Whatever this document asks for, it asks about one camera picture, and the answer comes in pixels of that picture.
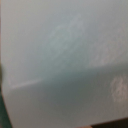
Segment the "grey green gripper finger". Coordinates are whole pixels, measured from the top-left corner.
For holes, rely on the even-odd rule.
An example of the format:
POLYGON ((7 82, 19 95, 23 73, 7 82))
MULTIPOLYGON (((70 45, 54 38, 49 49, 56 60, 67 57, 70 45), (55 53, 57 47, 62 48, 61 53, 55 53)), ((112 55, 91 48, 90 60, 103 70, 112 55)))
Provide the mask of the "grey green gripper finger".
POLYGON ((2 97, 2 67, 0 65, 0 128, 12 128, 2 97))

